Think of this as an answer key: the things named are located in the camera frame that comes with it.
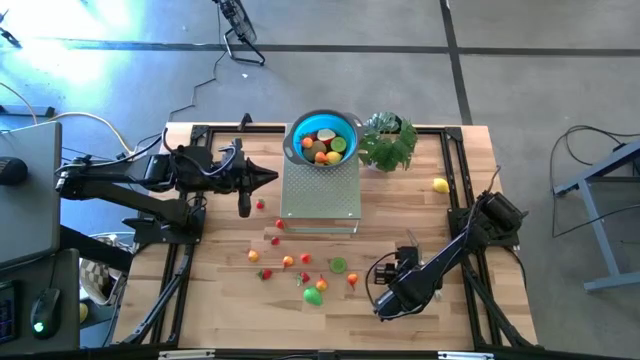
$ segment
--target green lime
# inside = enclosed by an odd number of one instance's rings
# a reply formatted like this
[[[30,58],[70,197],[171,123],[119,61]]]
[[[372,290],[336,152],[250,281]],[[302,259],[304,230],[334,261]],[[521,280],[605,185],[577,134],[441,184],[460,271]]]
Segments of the green lime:
[[[335,152],[343,152],[347,150],[347,140],[341,137],[335,137],[331,140],[331,150]]]
[[[342,274],[347,270],[347,260],[344,258],[333,258],[329,263],[329,269],[336,274]]]

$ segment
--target green plant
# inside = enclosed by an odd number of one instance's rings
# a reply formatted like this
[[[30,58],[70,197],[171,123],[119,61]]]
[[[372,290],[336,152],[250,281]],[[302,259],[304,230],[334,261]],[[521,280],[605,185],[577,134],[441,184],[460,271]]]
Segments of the green plant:
[[[394,171],[398,164],[407,170],[418,142],[411,121],[394,113],[374,114],[364,124],[365,133],[359,144],[358,156],[364,165],[375,164],[379,170]]]

